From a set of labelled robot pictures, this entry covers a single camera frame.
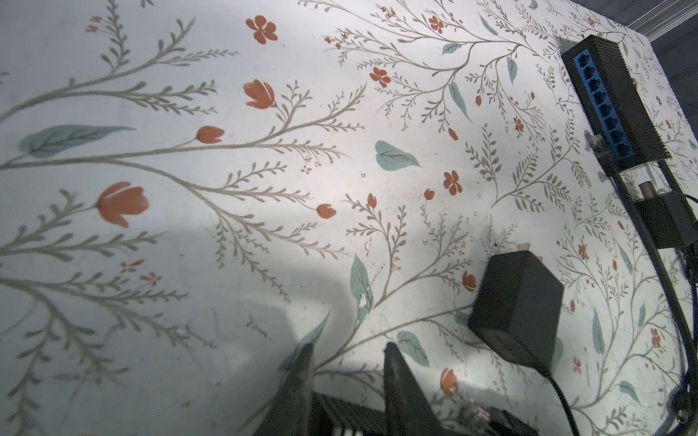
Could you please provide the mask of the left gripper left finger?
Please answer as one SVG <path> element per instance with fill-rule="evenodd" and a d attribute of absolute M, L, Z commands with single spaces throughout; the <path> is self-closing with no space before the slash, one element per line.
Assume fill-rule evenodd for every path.
<path fill-rule="evenodd" d="M 314 385 L 314 345 L 307 343 L 254 435 L 308 435 Z"/>

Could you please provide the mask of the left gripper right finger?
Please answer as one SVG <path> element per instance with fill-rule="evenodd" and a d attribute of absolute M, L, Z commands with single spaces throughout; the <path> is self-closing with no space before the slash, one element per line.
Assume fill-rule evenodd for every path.
<path fill-rule="evenodd" d="M 385 419 L 388 435 L 443 435 L 444 429 L 399 347 L 385 347 Z"/>

